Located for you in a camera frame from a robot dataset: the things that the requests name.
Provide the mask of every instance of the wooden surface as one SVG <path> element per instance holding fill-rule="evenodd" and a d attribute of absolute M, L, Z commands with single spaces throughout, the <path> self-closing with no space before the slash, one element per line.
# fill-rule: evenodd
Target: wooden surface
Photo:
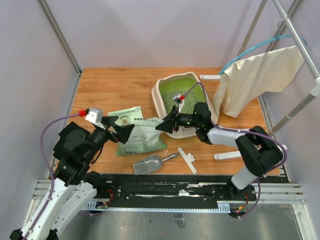
<path fill-rule="evenodd" d="M 85 68 L 79 83 L 72 114 L 80 109 L 90 107 L 100 108 L 104 114 L 117 110 L 141 106 L 144 118 L 157 116 L 151 90 L 160 78 L 172 74 L 194 72 L 200 74 L 217 75 L 220 68 Z M 209 99 L 218 88 L 219 81 L 203 81 Z M 80 117 L 72 119 L 81 127 L 90 132 L 93 126 Z M 255 125 L 266 127 L 258 99 L 248 104 L 244 111 L 237 117 L 227 116 L 220 111 L 218 123 L 230 128 L 251 128 Z M 197 137 L 173 139 L 166 133 L 161 135 L 168 148 L 153 153 L 116 156 L 117 144 L 107 142 L 98 161 L 91 165 L 90 171 L 100 173 L 133 173 L 133 163 L 150 154 L 164 157 L 177 153 L 177 148 L 182 147 L 186 154 L 191 153 L 195 158 L 193 163 L 197 174 L 232 175 L 237 173 L 244 163 L 241 158 L 216 161 L 214 154 L 235 151 L 235 148 L 223 145 L 208 145 L 200 142 Z M 191 170 L 181 156 L 166 161 L 157 174 L 191 174 Z"/>

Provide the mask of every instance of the white wall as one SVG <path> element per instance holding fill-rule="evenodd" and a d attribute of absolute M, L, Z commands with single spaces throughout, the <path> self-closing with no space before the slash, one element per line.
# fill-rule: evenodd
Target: white wall
<path fill-rule="evenodd" d="M 84 68 L 223 67 L 237 55 L 261 1 L 47 2 Z M 283 0 L 287 8 L 291 2 Z M 269 0 L 248 47 L 272 38 L 280 20 Z"/>
<path fill-rule="evenodd" d="M 308 50 L 320 70 L 320 9 L 319 0 L 305 1 L 294 16 L 298 32 L 308 41 Z M 278 48 L 293 45 L 293 40 L 283 40 Z M 315 86 L 306 64 L 283 93 L 265 93 L 265 100 L 274 123 L 291 111 Z M 314 100 L 277 137 L 289 148 L 286 167 L 293 182 L 300 183 L 317 235 L 320 237 L 320 99 Z"/>
<path fill-rule="evenodd" d="M 37 1 L 2 0 L 0 36 L 0 238 L 9 239 L 47 176 L 41 131 L 67 113 L 77 75 Z M 45 136 L 48 156 L 62 124 Z"/>

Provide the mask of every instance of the blue hose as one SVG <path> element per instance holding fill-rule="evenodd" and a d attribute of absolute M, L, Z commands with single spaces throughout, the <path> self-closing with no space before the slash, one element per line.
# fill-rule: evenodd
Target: blue hose
<path fill-rule="evenodd" d="M 276 37 L 273 37 L 273 38 L 270 38 L 269 40 L 266 40 L 266 41 L 263 41 L 253 47 L 251 47 L 250 49 L 244 51 L 243 53 L 241 53 L 239 56 L 237 56 L 235 59 L 233 59 L 232 61 L 228 62 L 224 68 L 221 69 L 221 71 L 219 72 L 219 75 L 223 74 L 224 71 L 231 65 L 233 64 L 235 61 L 238 61 L 240 58 L 242 58 L 244 55 L 246 55 L 247 53 L 250 53 L 251 51 L 261 47 L 262 45 L 265 45 L 265 44 L 268 44 L 268 43 L 271 43 L 273 41 L 276 41 L 276 40 L 279 40 L 279 39 L 285 39 L 285 38 L 290 38 L 291 35 L 281 35 L 281 36 L 276 36 Z M 304 41 L 304 44 L 307 46 L 307 40 L 302 38 L 302 40 Z"/>

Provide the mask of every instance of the metal scoop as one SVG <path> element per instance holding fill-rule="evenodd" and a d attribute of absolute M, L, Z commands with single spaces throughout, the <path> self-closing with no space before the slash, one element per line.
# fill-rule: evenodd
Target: metal scoop
<path fill-rule="evenodd" d="M 145 157 L 144 159 L 137 161 L 133 164 L 133 170 L 135 175 L 139 174 L 148 174 L 155 171 L 158 171 L 162 167 L 162 163 L 166 160 L 175 158 L 176 156 L 179 156 L 180 153 L 174 153 L 169 156 L 167 156 L 164 159 L 161 159 L 158 155 L 150 155 Z"/>

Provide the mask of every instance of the litter box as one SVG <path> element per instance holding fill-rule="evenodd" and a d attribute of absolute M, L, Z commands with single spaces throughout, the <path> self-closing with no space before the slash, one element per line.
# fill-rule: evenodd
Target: litter box
<path fill-rule="evenodd" d="M 198 77 L 193 72 L 186 72 L 181 74 L 174 74 L 165 78 L 159 79 L 155 86 L 152 88 L 151 94 L 156 109 L 156 113 L 160 119 L 163 119 L 171 111 L 173 105 L 177 103 L 172 100 L 176 94 L 183 95 L 188 91 L 196 82 L 200 82 Z M 217 116 L 214 108 L 208 98 L 207 93 L 203 93 L 200 85 L 197 85 L 184 100 L 184 106 L 181 113 L 192 114 L 194 106 L 197 102 L 208 102 L 209 110 L 211 112 L 211 120 L 216 123 Z M 178 132 L 167 133 L 171 138 L 184 139 L 196 135 L 194 127 L 179 127 Z"/>

